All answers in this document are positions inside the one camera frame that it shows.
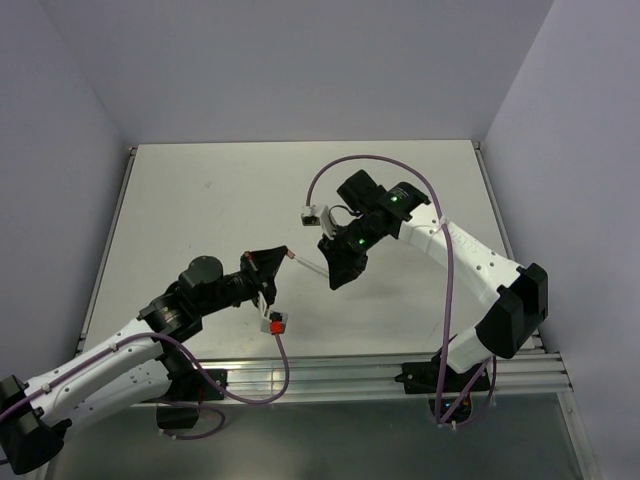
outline gray wall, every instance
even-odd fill
[[[125,158],[42,6],[1,2],[0,378],[73,355]]]
[[[556,0],[485,143],[607,478],[640,478],[640,3]]]
[[[42,0],[133,143],[474,138],[552,0]]]

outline gray floor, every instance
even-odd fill
[[[498,398],[457,433],[423,399],[226,411],[228,429],[196,442],[158,436],[153,408],[122,412],[70,442],[50,478],[580,478],[555,395]]]

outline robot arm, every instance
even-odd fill
[[[336,226],[324,205],[305,207],[303,225],[320,225],[318,247],[329,265],[335,290],[364,271],[367,252],[387,235],[403,240],[438,263],[447,265],[444,232],[434,205],[414,186],[402,182],[387,191],[360,170],[338,188],[359,216]],[[488,308],[473,327],[449,343],[447,365],[468,372],[492,355],[512,358],[547,316],[547,274],[536,264],[523,268],[498,255],[453,222],[447,222],[454,245],[455,276]]]
[[[172,392],[180,397],[197,384],[191,362],[159,337],[182,343],[202,330],[203,316],[258,298],[273,304],[287,252],[285,246],[245,252],[230,275],[216,258],[198,257],[108,340],[26,383],[14,376],[0,382],[0,445],[13,471],[38,468],[65,439],[123,408]]]

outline white tabletop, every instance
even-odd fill
[[[87,336],[92,347],[162,294],[198,255],[218,257],[225,273],[240,255],[287,245],[325,265],[318,228],[303,228],[300,208],[314,174],[329,161],[370,153],[401,160],[434,185],[445,214],[504,254],[497,221],[469,141],[291,142],[139,147],[109,250]],[[315,203],[342,203],[336,188],[364,168],[389,188],[409,173],[358,160],[319,182]],[[339,219],[342,213],[336,212]],[[289,313],[291,356],[435,352],[442,343],[446,272],[392,238],[369,252],[361,277],[333,292],[328,281],[285,259],[275,308]],[[476,323],[483,307],[456,283],[452,333]],[[260,332],[250,304],[206,317],[186,342],[201,359],[264,358],[275,342]]]

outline purple cable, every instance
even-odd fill
[[[341,158],[338,158],[337,160],[333,160],[332,162],[329,162],[327,165],[322,167],[320,171],[316,174],[316,176],[313,177],[313,180],[311,180],[311,185],[309,185],[309,190],[307,190],[306,205],[307,206],[311,205],[311,196],[313,195],[313,189],[318,183],[318,180],[320,179],[320,177],[327,170],[329,170],[331,167],[335,165],[338,165],[339,163],[348,162],[350,160],[367,160],[367,159],[379,160],[381,162],[390,163],[392,165],[396,165],[400,168],[403,168],[406,171],[415,175],[424,184],[424,186],[427,187],[427,190],[429,191],[429,195],[431,196],[431,201],[436,210],[436,214],[438,215],[438,218],[442,218],[442,207],[440,206],[440,200],[438,199],[438,195],[436,195],[435,189],[433,188],[431,183],[426,179],[426,177],[422,175],[420,172],[418,172],[415,168],[410,167],[409,165],[402,163],[399,160],[395,160],[389,157],[384,157],[381,155],[370,155],[370,154],[348,155],[346,157],[341,157]],[[442,408],[442,394],[444,392],[444,380],[447,372],[447,356],[449,354],[449,337],[451,336],[451,307],[453,305],[453,277],[454,277],[453,242],[451,240],[451,233],[449,232],[449,227],[447,226],[446,222],[442,224],[442,232],[444,234],[444,240],[447,245],[447,292],[446,292],[445,304],[444,304],[442,352],[440,353],[440,369],[438,371],[438,383],[436,386],[435,411],[436,411],[436,422],[438,424],[444,423],[444,421],[440,417],[440,411]],[[483,370],[484,370],[484,367],[478,369],[479,372],[482,372]],[[463,391],[467,389],[467,392],[468,392],[476,380],[477,378],[475,376],[472,377],[469,383],[467,383],[467,385],[463,389]],[[449,418],[451,416],[451,414],[454,411],[454,406],[457,407],[457,405],[460,405],[460,402],[463,400],[463,398],[464,398],[464,395],[462,395],[461,393],[456,399],[456,401],[454,402],[454,404],[445,413],[446,418]]]
[[[198,411],[206,410],[208,412],[214,412],[220,416],[220,423],[216,425],[214,428],[205,433],[200,433],[198,435],[178,435],[173,432],[169,432],[167,430],[163,430],[162,434],[167,437],[174,438],[176,440],[202,440],[203,438],[210,437],[211,435],[215,435],[220,430],[223,429],[225,422],[227,421],[227,416],[224,412],[216,407],[212,407],[211,405],[203,405],[203,404],[194,404],[188,402],[172,402],[169,400],[162,400],[161,398],[155,398],[152,400],[155,403],[162,403],[163,405],[169,405],[170,407],[176,408],[195,408]]]
[[[160,341],[163,341],[165,343],[169,343],[169,344],[173,345],[174,347],[176,347],[178,350],[180,350],[185,357],[187,357],[189,360],[191,360],[191,363],[194,364],[196,369],[202,374],[202,376],[207,381],[207,383],[209,383],[209,385],[211,385],[213,388],[218,390],[223,395],[226,395],[229,398],[232,398],[232,399],[234,399],[234,400],[236,400],[238,402],[242,402],[242,403],[247,403],[247,404],[251,404],[251,405],[266,405],[268,403],[271,403],[271,402],[279,399],[280,397],[282,397],[285,394],[285,392],[287,391],[287,388],[289,388],[289,380],[290,380],[290,376],[291,376],[291,368],[289,366],[289,359],[287,358],[287,354],[286,354],[286,352],[284,350],[284,346],[282,345],[282,340],[280,339],[280,335],[274,335],[274,337],[276,338],[276,343],[278,344],[278,350],[280,350],[280,355],[282,355],[282,363],[284,364],[284,373],[285,373],[284,384],[282,386],[282,390],[280,390],[278,393],[276,393],[275,395],[273,395],[271,397],[260,399],[260,400],[253,400],[253,399],[250,399],[250,398],[240,397],[240,396],[238,396],[238,395],[236,395],[234,393],[231,393],[231,392],[227,391],[226,389],[224,389],[223,387],[218,385],[216,383],[216,381],[209,376],[207,371],[202,367],[200,362],[198,362],[196,357],[187,349],[187,347],[182,345],[182,343],[180,343],[176,339],[169,337],[168,335],[164,335],[162,333],[155,333],[155,332],[137,333],[135,335],[131,335],[130,337],[127,337],[127,338],[124,338],[124,339],[120,340],[119,342],[116,343],[116,347],[119,350],[122,347],[130,344],[131,342],[134,342],[136,340],[140,340],[142,338],[155,338],[156,340],[160,340]],[[79,373],[82,370],[84,370],[85,368],[93,365],[94,363],[96,363],[97,361],[103,359],[104,357],[106,357],[107,355],[109,355],[111,353],[113,353],[113,350],[111,349],[111,347],[105,348],[104,350],[102,350],[101,352],[97,353],[93,357],[88,358],[84,362],[76,365],[74,368],[72,368],[68,372],[63,373],[62,375],[60,375],[55,380],[52,380],[49,383],[49,386],[51,388],[57,387],[62,382],[66,381],[67,379],[69,379],[71,377],[73,377],[77,373]],[[7,410],[5,410],[4,412],[2,412],[0,414],[0,424],[2,424],[2,422],[4,422],[7,418],[9,418],[14,412],[20,410],[26,404],[30,403],[31,401],[35,400],[36,398],[38,398],[38,397],[40,397],[41,395],[44,395],[44,394],[45,394],[44,390],[42,388],[39,388],[38,390],[36,390],[32,394],[28,395],[27,397],[23,398],[19,402],[16,402],[14,405],[12,405],[9,408],[7,408]],[[7,463],[9,463],[9,462],[6,459],[5,460],[0,460],[0,465],[6,465]]]

